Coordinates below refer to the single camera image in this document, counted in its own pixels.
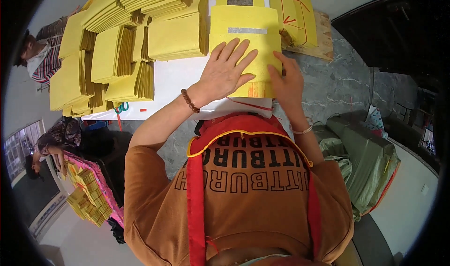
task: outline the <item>woman's right hand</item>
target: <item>woman's right hand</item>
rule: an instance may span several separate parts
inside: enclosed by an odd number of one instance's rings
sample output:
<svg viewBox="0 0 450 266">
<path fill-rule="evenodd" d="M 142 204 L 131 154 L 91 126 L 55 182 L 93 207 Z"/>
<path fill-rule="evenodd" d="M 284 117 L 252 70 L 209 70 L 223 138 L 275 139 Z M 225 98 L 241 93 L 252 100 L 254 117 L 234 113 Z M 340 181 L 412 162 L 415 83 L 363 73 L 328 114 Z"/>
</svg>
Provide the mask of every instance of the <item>woman's right hand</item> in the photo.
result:
<svg viewBox="0 0 450 266">
<path fill-rule="evenodd" d="M 282 78 L 278 70 L 270 64 L 267 65 L 267 69 L 272 79 L 272 87 L 277 100 L 287 117 L 292 121 L 292 119 L 303 111 L 301 106 L 304 83 L 303 75 L 294 59 L 290 59 L 277 51 L 274 51 L 274 55 L 283 63 L 286 76 Z"/>
</svg>

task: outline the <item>marble floor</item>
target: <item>marble floor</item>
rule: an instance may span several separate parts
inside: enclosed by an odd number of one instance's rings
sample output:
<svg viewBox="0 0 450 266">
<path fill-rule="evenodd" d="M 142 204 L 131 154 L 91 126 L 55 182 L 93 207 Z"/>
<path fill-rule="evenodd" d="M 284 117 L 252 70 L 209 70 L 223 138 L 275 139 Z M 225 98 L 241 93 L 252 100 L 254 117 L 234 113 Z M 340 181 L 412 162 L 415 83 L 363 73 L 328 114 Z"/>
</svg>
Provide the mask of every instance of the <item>marble floor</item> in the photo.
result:
<svg viewBox="0 0 450 266">
<path fill-rule="evenodd" d="M 334 61 L 326 62 L 308 55 L 284 52 L 294 58 L 305 78 L 303 109 L 314 122 L 325 123 L 336 113 L 367 111 L 369 107 L 370 71 L 352 46 L 332 28 Z M 417 94 L 417 85 L 410 76 L 374 70 L 372 104 L 382 116 L 398 112 L 396 104 L 412 108 Z M 278 102 L 273 102 L 273 114 L 287 130 L 289 122 Z M 133 133 L 143 121 L 122 121 L 123 131 Z M 114 122 L 111 130 L 118 131 Z M 166 141 L 158 154 L 166 162 L 166 171 L 171 179 L 186 160 L 186 149 L 194 135 L 195 122 L 184 122 Z"/>
</svg>

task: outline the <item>green scissors handle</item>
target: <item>green scissors handle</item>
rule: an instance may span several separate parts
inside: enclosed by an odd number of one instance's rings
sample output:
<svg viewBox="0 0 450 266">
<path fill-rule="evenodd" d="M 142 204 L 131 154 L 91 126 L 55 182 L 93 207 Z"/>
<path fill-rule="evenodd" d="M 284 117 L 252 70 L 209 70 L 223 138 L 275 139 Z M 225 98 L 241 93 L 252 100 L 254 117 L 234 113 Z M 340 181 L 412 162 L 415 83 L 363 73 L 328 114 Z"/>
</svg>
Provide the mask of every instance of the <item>green scissors handle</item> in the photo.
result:
<svg viewBox="0 0 450 266">
<path fill-rule="evenodd" d="M 127 111 L 128 108 L 130 106 L 128 105 L 128 102 L 122 103 L 122 105 L 120 105 L 119 107 L 115 107 L 114 111 L 116 112 L 116 114 L 120 114 L 121 112 Z"/>
</svg>

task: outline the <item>white table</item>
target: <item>white table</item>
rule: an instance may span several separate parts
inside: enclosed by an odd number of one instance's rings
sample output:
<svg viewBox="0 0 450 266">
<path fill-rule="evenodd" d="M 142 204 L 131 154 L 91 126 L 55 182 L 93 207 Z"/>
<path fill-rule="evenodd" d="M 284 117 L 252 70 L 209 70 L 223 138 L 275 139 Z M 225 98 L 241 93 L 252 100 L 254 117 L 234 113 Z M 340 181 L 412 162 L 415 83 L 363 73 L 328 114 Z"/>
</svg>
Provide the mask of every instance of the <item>white table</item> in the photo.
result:
<svg viewBox="0 0 450 266">
<path fill-rule="evenodd" d="M 209 22 L 211 7 L 216 4 L 216 0 L 208 0 L 207 33 L 209 34 Z M 265 0 L 266 7 L 269 7 L 269 0 Z M 209 55 L 206 57 L 187 58 L 171 61 L 156 61 L 154 63 L 154 101 L 130 102 L 129 109 L 120 114 L 121 120 L 145 120 L 162 107 L 174 100 L 181 94 L 181 89 L 198 82 L 205 68 Z M 191 119 L 213 119 L 232 112 L 256 112 L 264 117 L 272 115 L 271 98 L 238 98 L 231 97 L 217 100 L 202 107 L 200 113 L 191 116 Z M 94 113 L 82 117 L 82 120 L 117 120 L 114 110 Z"/>
</svg>

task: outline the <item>red strap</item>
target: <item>red strap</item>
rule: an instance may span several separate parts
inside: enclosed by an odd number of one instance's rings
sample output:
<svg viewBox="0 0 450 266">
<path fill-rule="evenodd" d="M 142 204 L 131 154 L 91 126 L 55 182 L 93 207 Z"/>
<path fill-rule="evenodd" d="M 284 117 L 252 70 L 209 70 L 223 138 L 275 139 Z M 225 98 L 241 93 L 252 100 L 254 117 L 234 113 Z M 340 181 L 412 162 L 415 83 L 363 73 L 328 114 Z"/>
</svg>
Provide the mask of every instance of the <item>red strap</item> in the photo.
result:
<svg viewBox="0 0 450 266">
<path fill-rule="evenodd" d="M 190 157 L 186 170 L 189 261 L 191 266 L 204 266 L 206 261 L 203 160 L 202 155 Z"/>
<path fill-rule="evenodd" d="M 320 249 L 321 239 L 321 222 L 320 222 L 320 203 L 317 191 L 315 190 L 314 179 L 312 177 L 312 171 L 309 169 L 309 196 L 308 196 L 308 223 L 311 229 L 311 238 L 313 245 L 313 255 L 317 259 L 317 255 Z"/>
</svg>

